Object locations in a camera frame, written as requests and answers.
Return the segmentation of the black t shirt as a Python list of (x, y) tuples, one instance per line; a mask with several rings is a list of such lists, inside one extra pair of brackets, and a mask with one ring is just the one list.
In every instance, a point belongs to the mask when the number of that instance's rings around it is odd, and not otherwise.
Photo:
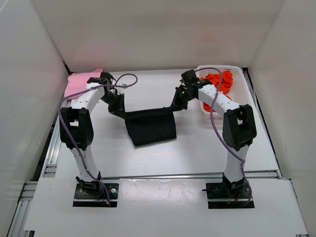
[(127, 112), (127, 133), (135, 147), (175, 139), (176, 124), (169, 108), (158, 108)]

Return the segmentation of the pink t shirt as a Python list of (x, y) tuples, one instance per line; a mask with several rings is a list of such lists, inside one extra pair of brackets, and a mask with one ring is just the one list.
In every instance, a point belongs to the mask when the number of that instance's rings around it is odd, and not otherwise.
[(103, 71), (103, 68), (100, 68), (92, 72), (73, 73), (70, 76), (68, 76), (68, 83), (64, 92), (64, 97), (67, 97), (72, 94), (85, 90), (87, 81), (91, 77), (99, 78), (102, 71)]

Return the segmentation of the white plastic basket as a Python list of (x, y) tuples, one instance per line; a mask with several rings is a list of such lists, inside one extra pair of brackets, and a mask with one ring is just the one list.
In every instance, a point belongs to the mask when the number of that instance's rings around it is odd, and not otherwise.
[[(251, 99), (248, 95), (246, 80), (241, 68), (237, 66), (231, 66), (231, 65), (201, 65), (197, 67), (197, 70), (201, 68), (208, 68), (208, 67), (217, 68), (221, 72), (230, 71), (232, 73), (233, 84), (232, 84), (232, 87), (230, 88), (230, 91), (226, 95), (229, 96), (233, 101), (241, 105), (244, 105), (244, 104), (250, 105)], [(216, 74), (218, 72), (216, 70), (204, 69), (197, 72), (197, 76), (201, 79), (201, 78), (206, 77), (209, 73)], [(210, 112), (204, 109), (202, 101), (199, 101), (199, 106), (200, 106), (201, 111), (205, 115), (208, 115), (209, 117)], [(214, 120), (220, 119), (220, 116), (215, 112), (213, 113), (213, 116), (214, 116)]]

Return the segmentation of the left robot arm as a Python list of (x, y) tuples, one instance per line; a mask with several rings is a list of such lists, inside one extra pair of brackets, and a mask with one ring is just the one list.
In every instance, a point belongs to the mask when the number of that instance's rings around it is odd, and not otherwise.
[(110, 73), (88, 76), (79, 89), (66, 91), (65, 99), (72, 103), (58, 111), (60, 139), (74, 155), (79, 169), (76, 179), (83, 191), (94, 195), (103, 192), (103, 185), (90, 147), (94, 137), (90, 113), (101, 100), (108, 104), (110, 114), (125, 118), (124, 94), (117, 87), (123, 86)]

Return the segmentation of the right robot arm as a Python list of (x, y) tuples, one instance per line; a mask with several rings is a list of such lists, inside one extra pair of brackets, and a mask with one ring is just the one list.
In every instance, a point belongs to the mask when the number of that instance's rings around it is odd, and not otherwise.
[(227, 165), (223, 174), (223, 187), (228, 192), (240, 189), (245, 183), (244, 164), (247, 151), (257, 136), (253, 109), (249, 104), (241, 105), (220, 92), (218, 85), (209, 80), (200, 80), (195, 70), (181, 75), (181, 85), (170, 106), (172, 111), (187, 109), (188, 102), (198, 99), (211, 107), (223, 120), (222, 133), (219, 133), (214, 117), (211, 124), (220, 142), (228, 151)]

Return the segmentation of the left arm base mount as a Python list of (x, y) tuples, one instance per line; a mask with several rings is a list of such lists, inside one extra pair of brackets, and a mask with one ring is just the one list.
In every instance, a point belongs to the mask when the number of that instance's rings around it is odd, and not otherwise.
[(76, 177), (73, 207), (117, 207), (119, 183), (104, 183), (107, 191), (98, 182), (86, 182)]

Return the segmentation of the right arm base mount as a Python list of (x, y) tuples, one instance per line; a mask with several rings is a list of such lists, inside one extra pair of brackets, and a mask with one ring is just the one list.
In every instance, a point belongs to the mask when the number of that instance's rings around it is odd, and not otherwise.
[(242, 185), (230, 192), (223, 182), (206, 183), (202, 189), (206, 193), (208, 209), (253, 209), (255, 208), (250, 188)]

